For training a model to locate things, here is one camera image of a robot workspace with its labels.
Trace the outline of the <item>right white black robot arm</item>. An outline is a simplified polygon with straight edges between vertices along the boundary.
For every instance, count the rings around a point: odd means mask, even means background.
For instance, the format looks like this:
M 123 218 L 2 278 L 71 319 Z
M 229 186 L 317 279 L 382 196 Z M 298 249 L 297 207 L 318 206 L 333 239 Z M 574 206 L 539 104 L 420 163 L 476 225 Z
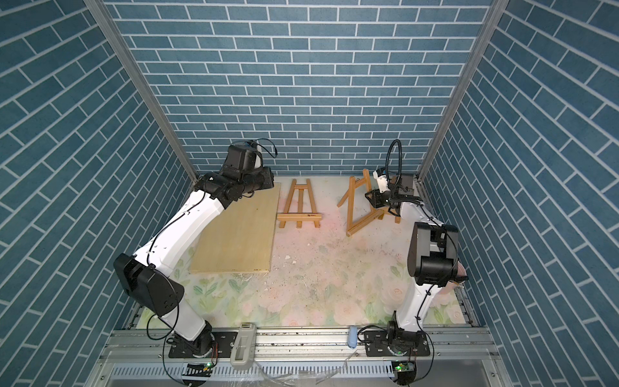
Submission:
M 459 274 L 459 229 L 436 219 L 418 196 L 376 189 L 365 197 L 373 207 L 414 222 L 407 256 L 413 282 L 387 328 L 389 343 L 411 342 L 423 334 L 423 320 L 438 292 L 467 279 Z

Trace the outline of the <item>plywood canvas board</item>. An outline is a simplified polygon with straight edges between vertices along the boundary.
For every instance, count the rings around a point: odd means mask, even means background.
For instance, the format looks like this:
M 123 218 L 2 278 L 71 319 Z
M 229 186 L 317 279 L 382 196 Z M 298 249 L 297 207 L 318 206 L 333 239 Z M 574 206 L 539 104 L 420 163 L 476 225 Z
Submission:
M 230 204 L 202 231 L 191 274 L 267 273 L 271 269 L 281 184 Z

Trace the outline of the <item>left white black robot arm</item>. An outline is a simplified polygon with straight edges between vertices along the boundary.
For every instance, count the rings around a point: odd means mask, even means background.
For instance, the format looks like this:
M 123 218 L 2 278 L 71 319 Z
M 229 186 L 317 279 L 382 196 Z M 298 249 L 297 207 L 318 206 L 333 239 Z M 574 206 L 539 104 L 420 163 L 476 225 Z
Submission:
M 211 326 L 186 301 L 184 286 L 170 276 L 191 243 L 230 204 L 246 194 L 272 187 L 274 177 L 269 167 L 251 172 L 225 168 L 203 175 L 172 220 L 135 253 L 122 253 L 114 260 L 124 291 L 186 342 L 209 346 Z

